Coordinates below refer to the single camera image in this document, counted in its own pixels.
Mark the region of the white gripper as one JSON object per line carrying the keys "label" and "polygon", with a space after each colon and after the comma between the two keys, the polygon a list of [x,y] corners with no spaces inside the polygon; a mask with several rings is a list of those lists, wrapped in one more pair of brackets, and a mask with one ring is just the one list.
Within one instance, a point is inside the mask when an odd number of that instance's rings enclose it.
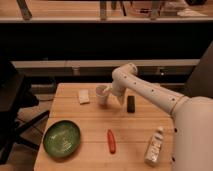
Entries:
{"label": "white gripper", "polygon": [[123,105],[125,101],[125,91],[125,87],[119,85],[116,81],[113,81],[111,86],[107,86],[103,90],[103,94],[108,94],[111,92],[117,98],[119,104]]}

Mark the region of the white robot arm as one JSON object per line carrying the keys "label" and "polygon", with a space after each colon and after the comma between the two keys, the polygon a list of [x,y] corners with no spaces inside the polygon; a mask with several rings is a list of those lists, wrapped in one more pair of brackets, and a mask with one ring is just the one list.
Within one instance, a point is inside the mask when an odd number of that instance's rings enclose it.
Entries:
{"label": "white robot arm", "polygon": [[172,117],[172,171],[213,171],[213,99],[188,97],[144,81],[137,73],[133,63],[114,69],[110,92],[122,103],[131,89]]}

